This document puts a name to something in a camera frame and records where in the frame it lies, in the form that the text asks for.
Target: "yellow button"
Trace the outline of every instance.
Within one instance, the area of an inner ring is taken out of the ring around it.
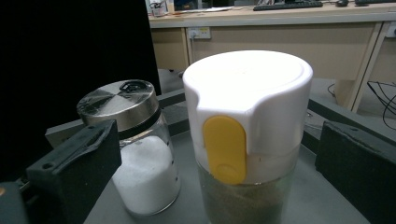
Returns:
[[[246,134],[242,125],[226,116],[204,124],[204,141],[210,173],[225,184],[240,184],[246,177]]]

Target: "stainless steel lid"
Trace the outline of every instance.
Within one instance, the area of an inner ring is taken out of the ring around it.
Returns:
[[[78,102],[77,111],[86,125],[115,119],[121,133],[141,126],[157,115],[160,108],[154,86],[144,80],[131,79],[88,93]]]

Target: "wall outlet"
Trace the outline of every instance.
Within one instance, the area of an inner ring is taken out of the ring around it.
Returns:
[[[210,28],[205,27],[189,27],[187,28],[187,34],[190,39],[210,39]]]

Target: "white powder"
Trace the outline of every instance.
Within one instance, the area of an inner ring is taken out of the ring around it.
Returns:
[[[171,149],[157,136],[149,136],[121,150],[122,165],[113,182],[125,206],[133,213],[151,215],[178,195],[180,180]]]

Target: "table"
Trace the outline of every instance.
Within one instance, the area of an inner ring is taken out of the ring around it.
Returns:
[[[234,50],[287,52],[310,63],[314,77],[336,79],[337,104],[353,112],[367,81],[396,79],[396,38],[386,36],[396,21],[396,3],[252,8],[149,17],[158,67],[186,69],[204,57]],[[189,27],[202,26],[210,28],[211,38],[190,39]]]
[[[133,217],[123,208],[110,180],[85,224],[206,224],[190,132],[172,137],[181,189],[175,202],[150,217]],[[315,154],[301,146],[284,223],[369,223],[368,220],[315,170]]]

